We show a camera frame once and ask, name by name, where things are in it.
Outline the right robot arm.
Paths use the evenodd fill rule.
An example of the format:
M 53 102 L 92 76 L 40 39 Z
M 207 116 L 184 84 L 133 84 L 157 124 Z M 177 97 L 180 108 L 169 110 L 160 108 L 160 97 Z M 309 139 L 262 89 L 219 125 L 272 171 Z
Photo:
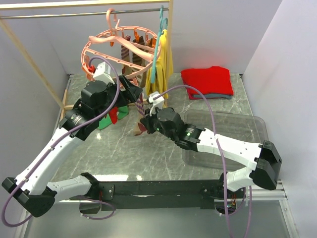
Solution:
M 185 123 L 173 108 L 156 109 L 155 113 L 146 110 L 140 122 L 147 133 L 159 132 L 182 149 L 223 156 L 244 165 L 233 172 L 224 171 L 223 182 L 217 186 L 221 197 L 228 198 L 251 185 L 266 190 L 277 187 L 282 158 L 268 140 L 259 144 L 216 134 L 210 129 Z

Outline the beige purple striped sock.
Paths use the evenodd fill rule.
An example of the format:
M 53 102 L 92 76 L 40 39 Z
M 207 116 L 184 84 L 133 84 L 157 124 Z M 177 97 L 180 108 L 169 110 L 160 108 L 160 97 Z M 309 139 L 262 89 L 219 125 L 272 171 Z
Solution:
M 144 103 L 143 103 L 143 95 L 141 94 L 139 99 L 135 102 L 135 107 L 138 112 L 138 119 L 133 129 L 133 134 L 135 136 L 141 135 L 143 132 L 146 131 L 144 125 L 140 122 L 145 115 Z

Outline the red fleece sock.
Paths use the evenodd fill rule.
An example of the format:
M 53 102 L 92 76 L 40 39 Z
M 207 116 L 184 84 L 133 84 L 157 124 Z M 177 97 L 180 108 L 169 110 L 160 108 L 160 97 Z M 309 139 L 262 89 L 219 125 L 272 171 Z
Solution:
M 118 112 L 118 108 L 113 107 L 108 113 L 112 124 L 116 124 L 118 121 L 117 112 Z

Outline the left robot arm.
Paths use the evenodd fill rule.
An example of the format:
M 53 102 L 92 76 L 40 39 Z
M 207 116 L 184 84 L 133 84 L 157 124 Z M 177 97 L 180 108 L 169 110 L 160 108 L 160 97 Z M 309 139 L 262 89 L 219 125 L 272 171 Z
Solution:
M 142 89 L 123 75 L 116 82 L 88 82 L 42 152 L 17 177 L 7 177 L 2 182 L 3 188 L 33 217 L 44 215 L 55 203 L 72 197 L 99 199 L 100 182 L 89 173 L 59 182 L 51 179 L 111 109 L 134 103 L 141 94 Z

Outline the green fleece sock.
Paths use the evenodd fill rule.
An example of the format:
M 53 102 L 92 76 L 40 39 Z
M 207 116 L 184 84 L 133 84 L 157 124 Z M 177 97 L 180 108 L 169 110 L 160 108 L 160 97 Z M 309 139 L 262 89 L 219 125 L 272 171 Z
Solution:
M 129 109 L 127 106 L 123 106 L 123 107 L 117 107 L 118 108 L 118 112 L 117 112 L 117 117 L 118 120 L 123 119 L 124 117 L 126 117 L 129 114 Z M 112 122 L 110 120 L 109 115 L 107 114 L 100 122 L 99 122 L 99 130 L 103 130 L 106 127 L 108 127 L 109 125 L 111 125 Z

